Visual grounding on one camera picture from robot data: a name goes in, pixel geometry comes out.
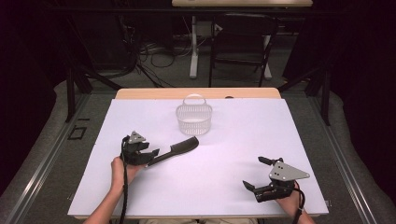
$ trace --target table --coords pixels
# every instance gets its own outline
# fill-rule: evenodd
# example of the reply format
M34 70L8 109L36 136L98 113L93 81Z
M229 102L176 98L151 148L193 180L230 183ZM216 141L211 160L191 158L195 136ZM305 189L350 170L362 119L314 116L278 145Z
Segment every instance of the table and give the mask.
M111 103L68 215L86 218L106 195L110 162L121 139L137 131L160 149L187 139L177 127L176 107L200 93L213 107L211 130L195 150L142 170L131 184L127 218L283 217L276 202L257 203L242 180L269 184L271 167L259 156L282 157L311 174L299 181L312 216L328 214L315 174L279 92L274 88L122 89ZM119 202L114 217L120 215Z
M174 7L311 7L312 0L172 0ZM191 22L192 55L190 78L197 78L198 48L196 39L196 17ZM267 64L264 77L270 79L271 71Z

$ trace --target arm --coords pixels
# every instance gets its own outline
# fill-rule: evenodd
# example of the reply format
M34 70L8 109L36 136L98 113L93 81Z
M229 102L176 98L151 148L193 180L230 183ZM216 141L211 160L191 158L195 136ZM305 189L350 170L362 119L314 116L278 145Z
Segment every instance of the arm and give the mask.
M276 202L290 217L294 217L299 205L299 192L294 190L289 197L276 199ZM315 221L303 210L297 223L315 224Z
M128 184L132 182L137 172L144 166L127 166ZM85 220L84 223L90 224L107 224L111 219L116 205L123 193L123 162L119 157L114 158L111 162L112 178L111 187L105 198L93 213Z

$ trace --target white paper surface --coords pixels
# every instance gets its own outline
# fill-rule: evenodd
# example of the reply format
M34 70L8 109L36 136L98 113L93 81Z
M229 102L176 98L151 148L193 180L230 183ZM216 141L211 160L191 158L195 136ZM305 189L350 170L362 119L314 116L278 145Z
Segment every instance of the white paper surface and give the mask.
M213 107L212 126L197 136L191 152L143 169L129 187L127 217L284 216L274 201L257 203L242 180L267 186L272 166L258 157L284 159L309 173L299 180L305 209L313 215L328 209L284 100L207 99ZM176 108L182 100L113 100L92 150L68 215L87 217L110 186L114 157L121 140L132 131L150 142L147 151L170 146L190 136L178 129ZM120 200L114 216L119 216Z

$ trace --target chair leg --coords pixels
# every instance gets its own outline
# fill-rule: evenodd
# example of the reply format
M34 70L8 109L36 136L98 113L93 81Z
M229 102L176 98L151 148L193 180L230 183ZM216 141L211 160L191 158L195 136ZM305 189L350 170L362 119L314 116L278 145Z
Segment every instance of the chair leg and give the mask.
M212 70L214 69L214 63L213 63L213 60L212 59L210 59L210 66L209 66L210 68L210 70L209 70L209 85L208 85L208 87L209 88L211 88L212 87Z
M262 80L264 79L264 76L265 76L265 67L262 67L262 74L260 75L259 87L262 86Z

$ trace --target clear plastic basket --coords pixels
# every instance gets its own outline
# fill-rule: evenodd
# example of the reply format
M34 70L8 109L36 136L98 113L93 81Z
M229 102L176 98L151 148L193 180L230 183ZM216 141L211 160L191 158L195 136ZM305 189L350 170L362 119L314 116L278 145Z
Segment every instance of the clear plastic basket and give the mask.
M187 101L197 102L203 100L202 104L187 104ZM183 100L183 105L176 110L179 129L188 135L200 135L207 133L210 129L212 119L212 106L206 103L204 96L190 94Z

